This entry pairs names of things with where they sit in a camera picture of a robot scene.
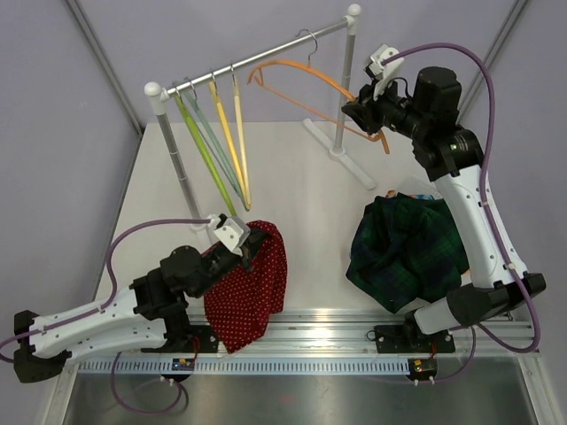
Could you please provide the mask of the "red polka dot skirt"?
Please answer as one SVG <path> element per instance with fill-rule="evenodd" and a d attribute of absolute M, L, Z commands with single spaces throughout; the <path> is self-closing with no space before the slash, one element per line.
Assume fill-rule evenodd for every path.
<path fill-rule="evenodd" d="M 284 309 L 288 261 L 284 239 L 269 221 L 248 223 L 268 234 L 252 271 L 237 267 L 204 296 L 206 319 L 225 350 L 233 354 L 265 335 L 270 316 Z"/>

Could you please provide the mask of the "cream white hanger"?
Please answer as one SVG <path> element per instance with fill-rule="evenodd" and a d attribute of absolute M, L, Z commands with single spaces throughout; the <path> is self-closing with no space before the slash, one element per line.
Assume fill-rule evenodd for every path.
<path fill-rule="evenodd" d="M 250 189 L 250 179 L 249 179 L 248 162 L 246 155 L 244 121 L 242 116 L 240 90 L 234 68 L 231 67 L 230 71 L 232 78 L 234 110 L 235 110 L 236 125 L 237 125 L 237 138 L 238 138 L 239 150 L 240 150 L 240 162 L 241 162 L 240 170 L 243 176 L 243 184 L 244 184 L 243 193 L 245 199 L 245 210 L 250 211 L 252 209 L 252 194 Z"/>

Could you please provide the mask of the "blue floral skirt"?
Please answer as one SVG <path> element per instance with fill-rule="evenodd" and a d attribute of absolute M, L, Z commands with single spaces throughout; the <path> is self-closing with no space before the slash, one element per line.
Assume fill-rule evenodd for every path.
<path fill-rule="evenodd" d="M 423 200 L 423 201 L 438 201 L 443 199 L 440 194 L 410 194 L 407 196 L 413 199 Z"/>

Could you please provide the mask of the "orange hanger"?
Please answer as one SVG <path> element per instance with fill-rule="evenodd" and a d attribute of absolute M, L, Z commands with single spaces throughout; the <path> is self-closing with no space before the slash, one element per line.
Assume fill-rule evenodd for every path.
<path fill-rule="evenodd" d="M 347 101 L 355 99 L 350 89 L 340 81 L 333 79 L 313 65 L 312 59 L 303 62 L 292 58 L 271 58 L 261 61 L 247 75 L 246 83 L 256 85 L 268 93 L 293 104 L 312 118 L 324 120 L 368 142 L 377 143 L 388 155 L 391 153 L 389 143 L 382 130 L 377 135 L 368 135 L 363 130 L 355 129 L 346 116 L 339 112 L 333 115 L 324 101 L 338 100 L 343 106 Z"/>

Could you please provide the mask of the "dark green plaid skirt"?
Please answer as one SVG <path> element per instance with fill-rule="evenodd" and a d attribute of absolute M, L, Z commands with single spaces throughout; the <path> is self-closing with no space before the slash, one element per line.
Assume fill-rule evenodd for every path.
<path fill-rule="evenodd" d="M 447 203 L 398 193 L 366 205 L 346 278 L 390 313 L 462 285 L 469 261 Z"/>

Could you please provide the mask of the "lime green hanger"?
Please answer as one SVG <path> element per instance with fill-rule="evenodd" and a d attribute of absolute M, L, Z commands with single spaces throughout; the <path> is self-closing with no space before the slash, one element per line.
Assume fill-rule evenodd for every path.
<path fill-rule="evenodd" d="M 205 139 L 202 135 L 202 132 L 200 130 L 200 128 L 198 127 L 197 122 L 195 121 L 195 119 L 193 118 L 193 116 L 191 115 L 189 109 L 187 108 L 186 104 L 183 101 L 183 96 L 177 92 L 176 93 L 176 100 L 175 103 L 177 105 L 177 108 L 180 112 L 180 114 L 182 115 L 183 121 L 187 127 L 187 129 L 189 130 L 189 133 L 193 139 L 193 142 L 195 143 L 199 154 L 201 156 L 201 158 L 203 159 L 206 168 L 209 172 L 209 174 L 211 175 L 216 188 L 218 189 L 221 198 L 224 202 L 224 204 L 228 207 L 229 212 L 234 215 L 236 213 L 236 209 L 235 206 L 232 203 L 232 200 L 230 198 L 230 195 L 226 189 L 226 186 L 224 185 L 224 182 L 219 174 L 219 171 L 214 163 L 214 160 L 208 150 L 208 148 L 206 147 L 206 143 L 205 143 Z"/>

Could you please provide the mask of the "pale green hanger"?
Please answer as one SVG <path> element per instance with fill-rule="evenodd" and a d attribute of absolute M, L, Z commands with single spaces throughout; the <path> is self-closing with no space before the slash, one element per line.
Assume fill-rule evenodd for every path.
<path fill-rule="evenodd" d="M 185 97 L 189 101 L 193 111 L 197 114 L 201 126 L 206 132 L 206 144 L 208 148 L 213 152 L 213 155 L 216 158 L 217 163 L 219 164 L 221 170 L 224 172 L 226 178 L 229 180 L 229 183 L 231 184 L 233 190 L 237 193 L 238 197 L 240 198 L 243 207 L 245 208 L 246 211 L 248 211 L 248 205 L 245 202 L 245 193 L 243 191 L 244 184 L 240 183 L 240 180 L 238 180 L 237 171 L 240 170 L 238 157 L 236 157 L 237 160 L 236 162 L 229 161 L 229 157 L 227 156 L 225 150 L 221 147 L 221 143 L 219 142 L 217 135 L 213 131 L 205 114 L 199 107 L 198 94 L 196 92 L 194 84 L 190 81 L 189 78 L 186 78 L 186 82 L 190 84 L 190 90 L 192 92 L 192 95 L 186 95 Z"/>

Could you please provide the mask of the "yellow hanger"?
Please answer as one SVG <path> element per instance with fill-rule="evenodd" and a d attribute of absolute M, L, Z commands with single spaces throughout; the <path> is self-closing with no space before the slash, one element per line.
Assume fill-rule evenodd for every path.
<path fill-rule="evenodd" d="M 220 91 L 218 89 L 218 85 L 215 79 L 215 76 L 212 75 L 212 81 L 208 83 L 209 86 L 209 90 L 212 96 L 212 99 L 214 101 L 214 105 L 216 107 L 219 119 L 220 119 L 220 123 L 221 123 L 221 128 L 222 131 L 224 133 L 225 139 L 226 139 L 226 143 L 228 145 L 229 148 L 229 154 L 231 157 L 231 161 L 236 162 L 236 157 L 238 157 L 238 161 L 239 164 L 241 164 L 240 162 L 240 150 L 239 150 L 239 143 L 238 143 L 238 138 L 237 138 L 237 143 L 235 142 L 235 139 L 231 133 L 231 129 L 229 126 L 229 121 L 227 119 L 227 115 L 224 109 L 224 105 L 223 102 L 221 100 L 221 95 L 220 95 Z M 243 176 L 241 173 L 241 170 L 237 171 L 238 174 L 238 180 L 240 180 L 240 183 L 243 184 Z"/>

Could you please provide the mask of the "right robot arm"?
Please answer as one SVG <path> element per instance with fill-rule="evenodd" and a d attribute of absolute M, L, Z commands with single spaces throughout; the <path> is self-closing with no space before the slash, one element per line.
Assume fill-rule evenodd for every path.
<path fill-rule="evenodd" d="M 399 96 L 395 81 L 380 94 L 378 85 L 374 80 L 363 86 L 343 113 L 368 135 L 388 128 L 411 140 L 416 161 L 448 206 L 470 265 L 470 283 L 407 313 L 403 343 L 421 351 L 437 334 L 481 325 L 520 305 L 533 313 L 546 281 L 517 254 L 482 173 L 486 153 L 476 135 L 457 122 L 462 86 L 455 72 L 425 67 L 409 97 Z"/>

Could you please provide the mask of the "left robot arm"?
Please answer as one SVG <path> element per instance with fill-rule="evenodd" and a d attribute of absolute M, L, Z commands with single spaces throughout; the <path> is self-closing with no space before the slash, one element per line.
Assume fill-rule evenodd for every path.
<path fill-rule="evenodd" d="M 116 352 L 216 353 L 218 334 L 209 325 L 190 322 L 188 301 L 203 297 L 233 271 L 251 271 L 269 238 L 253 229 L 238 254 L 222 243 L 204 253 L 180 246 L 159 267 L 119 290 L 108 305 L 92 302 L 51 316 L 17 313 L 16 376 L 21 383 L 38 383 L 65 367 Z"/>

